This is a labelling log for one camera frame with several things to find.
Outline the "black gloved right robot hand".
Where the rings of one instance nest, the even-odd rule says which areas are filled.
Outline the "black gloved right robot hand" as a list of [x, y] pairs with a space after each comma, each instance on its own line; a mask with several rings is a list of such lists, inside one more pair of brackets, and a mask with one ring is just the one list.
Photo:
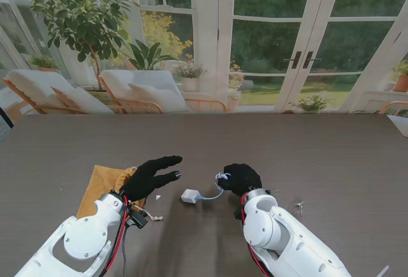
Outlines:
[[231, 191], [241, 197], [245, 193], [262, 188], [261, 178], [249, 165], [244, 163], [233, 163], [224, 167], [227, 179], [220, 178], [217, 184], [226, 191]]

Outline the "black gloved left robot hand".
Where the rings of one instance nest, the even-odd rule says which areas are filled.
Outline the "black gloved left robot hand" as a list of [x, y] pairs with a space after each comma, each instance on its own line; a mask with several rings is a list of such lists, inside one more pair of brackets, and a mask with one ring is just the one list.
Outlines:
[[120, 188], [119, 195], [132, 202], [147, 198], [155, 189], [161, 188], [181, 177], [181, 172], [178, 170], [163, 175], [156, 174], [158, 171], [175, 166], [181, 161], [181, 156], [164, 156], [146, 161], [136, 169], [135, 173]]

